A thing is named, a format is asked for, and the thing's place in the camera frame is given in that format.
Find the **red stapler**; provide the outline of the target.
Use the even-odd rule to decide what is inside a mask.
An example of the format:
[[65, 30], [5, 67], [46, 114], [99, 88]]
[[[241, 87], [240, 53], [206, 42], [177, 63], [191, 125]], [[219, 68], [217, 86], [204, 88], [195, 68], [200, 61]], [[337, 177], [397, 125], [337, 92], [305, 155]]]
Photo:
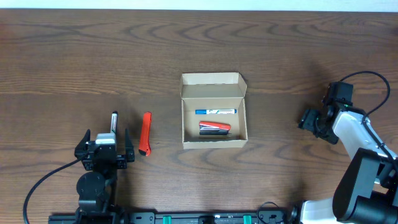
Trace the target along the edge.
[[210, 121], [200, 121], [200, 135], [228, 135], [231, 130], [229, 124]]

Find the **black whiteboard marker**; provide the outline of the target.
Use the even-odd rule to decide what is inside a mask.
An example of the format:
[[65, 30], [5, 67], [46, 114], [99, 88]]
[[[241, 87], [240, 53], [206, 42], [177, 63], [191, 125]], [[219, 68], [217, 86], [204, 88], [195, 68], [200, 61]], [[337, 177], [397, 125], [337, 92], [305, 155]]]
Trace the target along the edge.
[[113, 111], [111, 115], [111, 132], [116, 134], [118, 123], [118, 112]]

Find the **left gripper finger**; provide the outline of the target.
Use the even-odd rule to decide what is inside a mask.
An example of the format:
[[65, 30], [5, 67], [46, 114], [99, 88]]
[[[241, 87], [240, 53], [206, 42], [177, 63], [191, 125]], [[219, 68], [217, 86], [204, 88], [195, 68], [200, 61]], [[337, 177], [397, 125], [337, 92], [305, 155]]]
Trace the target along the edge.
[[130, 139], [128, 129], [125, 129], [125, 152], [126, 152], [126, 162], [134, 162], [135, 161], [134, 146]]
[[91, 131], [90, 129], [88, 129], [83, 138], [81, 139], [81, 141], [77, 144], [75, 148], [74, 151], [75, 157], [83, 157], [88, 152], [87, 143], [90, 141], [90, 136], [91, 136]]

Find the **blue whiteboard marker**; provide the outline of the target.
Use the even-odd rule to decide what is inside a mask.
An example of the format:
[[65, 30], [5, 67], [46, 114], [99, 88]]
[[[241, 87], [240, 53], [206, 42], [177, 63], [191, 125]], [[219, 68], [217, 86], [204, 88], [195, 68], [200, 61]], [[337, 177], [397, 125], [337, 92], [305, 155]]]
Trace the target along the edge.
[[195, 114], [236, 114], [237, 109], [208, 109], [208, 110], [195, 110]]

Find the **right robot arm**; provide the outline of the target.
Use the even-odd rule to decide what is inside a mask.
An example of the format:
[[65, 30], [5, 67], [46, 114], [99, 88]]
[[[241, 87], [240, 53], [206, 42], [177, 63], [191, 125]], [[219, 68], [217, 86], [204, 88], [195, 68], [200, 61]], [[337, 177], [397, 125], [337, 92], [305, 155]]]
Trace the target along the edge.
[[321, 110], [306, 110], [299, 128], [331, 144], [342, 142], [351, 162], [334, 195], [308, 200], [299, 223], [397, 223], [397, 155], [386, 147], [353, 107], [353, 86], [329, 84]]

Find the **orange utility knife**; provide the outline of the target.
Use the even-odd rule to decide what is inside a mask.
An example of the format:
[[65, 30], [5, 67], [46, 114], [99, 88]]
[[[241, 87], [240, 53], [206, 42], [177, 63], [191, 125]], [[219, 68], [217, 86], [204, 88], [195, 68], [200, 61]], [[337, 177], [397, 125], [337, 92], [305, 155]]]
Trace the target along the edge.
[[152, 122], [152, 113], [145, 112], [142, 120], [141, 136], [139, 141], [139, 153], [142, 156], [149, 156], [151, 154], [151, 148], [149, 143], [150, 127]]

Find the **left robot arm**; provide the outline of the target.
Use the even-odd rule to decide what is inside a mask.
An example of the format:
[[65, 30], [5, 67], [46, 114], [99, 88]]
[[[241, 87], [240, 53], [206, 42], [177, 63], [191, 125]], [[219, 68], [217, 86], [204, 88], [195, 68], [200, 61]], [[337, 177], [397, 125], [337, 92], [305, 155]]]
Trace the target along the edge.
[[77, 223], [129, 222], [124, 209], [116, 204], [118, 170], [127, 169], [127, 164], [135, 160], [128, 130], [125, 130], [124, 140], [125, 153], [118, 154], [115, 133], [99, 134], [92, 141], [90, 130], [87, 130], [76, 146], [74, 155], [86, 170], [76, 184], [79, 194]]

